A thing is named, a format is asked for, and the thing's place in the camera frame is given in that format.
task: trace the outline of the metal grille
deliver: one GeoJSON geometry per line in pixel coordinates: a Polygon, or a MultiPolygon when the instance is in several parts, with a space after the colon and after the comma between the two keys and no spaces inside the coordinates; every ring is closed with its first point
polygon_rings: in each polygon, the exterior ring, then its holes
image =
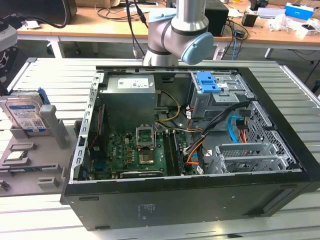
{"type": "MultiPolygon", "coordinates": [[[[271,123],[261,109],[261,106],[257,102],[253,102],[248,109],[252,111],[250,120],[248,121],[249,129],[246,130],[248,143],[274,144],[278,148],[278,151],[276,152],[277,155],[283,155],[289,165],[296,164],[296,160],[279,136],[278,132],[274,130],[266,130],[266,127],[269,127],[271,123]]],[[[238,132],[235,121],[232,122],[232,128],[234,133],[238,132]]]]}

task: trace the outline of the table leg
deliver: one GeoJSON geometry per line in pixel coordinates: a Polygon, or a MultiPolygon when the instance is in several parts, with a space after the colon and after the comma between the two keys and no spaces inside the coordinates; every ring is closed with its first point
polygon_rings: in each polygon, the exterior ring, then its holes
{"type": "Polygon", "coordinates": [[[54,57],[56,59],[62,59],[65,57],[64,50],[61,46],[61,42],[57,36],[48,37],[48,41],[51,43],[54,57]]]}
{"type": "Polygon", "coordinates": [[[228,42],[218,42],[213,60],[222,60],[222,57],[224,56],[225,53],[225,48],[228,46],[228,42]]]}
{"type": "Polygon", "coordinates": [[[94,54],[98,54],[99,53],[99,48],[98,48],[98,43],[97,42],[93,42],[92,43],[92,48],[93,48],[93,53],[94,54]]]}
{"type": "Polygon", "coordinates": [[[269,59],[273,51],[274,51],[273,48],[268,48],[268,50],[266,51],[266,53],[264,55],[264,58],[269,59]]]}

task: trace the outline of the small white label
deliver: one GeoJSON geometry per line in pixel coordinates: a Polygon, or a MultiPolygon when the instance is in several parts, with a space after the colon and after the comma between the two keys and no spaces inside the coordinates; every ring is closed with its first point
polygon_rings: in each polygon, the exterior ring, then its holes
{"type": "Polygon", "coordinates": [[[120,78],[118,89],[148,89],[148,78],[120,78]]]}
{"type": "Polygon", "coordinates": [[[186,111],[186,118],[191,119],[191,111],[186,111]]]}
{"type": "Polygon", "coordinates": [[[200,166],[197,166],[197,167],[196,167],[196,171],[197,171],[200,175],[203,175],[203,174],[204,174],[204,170],[203,170],[200,166]]]}
{"type": "Polygon", "coordinates": [[[210,150],[206,151],[206,154],[205,154],[204,156],[205,156],[205,157],[210,157],[210,156],[212,156],[212,150],[210,149],[210,150]]]}
{"type": "Polygon", "coordinates": [[[219,88],[229,88],[229,87],[228,87],[228,84],[226,84],[226,83],[218,83],[217,86],[218,86],[219,88]]]}

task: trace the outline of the black computer case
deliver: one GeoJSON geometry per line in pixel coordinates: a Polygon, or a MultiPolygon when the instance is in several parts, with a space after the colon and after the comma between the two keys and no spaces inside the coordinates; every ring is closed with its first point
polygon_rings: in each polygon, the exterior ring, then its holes
{"type": "MultiPolygon", "coordinates": [[[[125,73],[129,66],[100,68],[125,73]]],[[[254,93],[300,172],[97,181],[65,186],[64,198],[88,231],[246,219],[272,216],[297,196],[320,186],[320,165],[248,68],[188,67],[192,71],[235,71],[254,93]]],[[[144,71],[185,71],[144,67],[144,71]]]]}

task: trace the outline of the blue drive bay latch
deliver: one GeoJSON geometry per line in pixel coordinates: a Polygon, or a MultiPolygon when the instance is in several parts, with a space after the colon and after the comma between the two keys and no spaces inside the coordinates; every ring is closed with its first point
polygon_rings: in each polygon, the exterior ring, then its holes
{"type": "Polygon", "coordinates": [[[196,81],[201,86],[201,91],[204,94],[221,93],[221,88],[217,86],[216,78],[208,71],[199,71],[196,73],[196,81]]]}

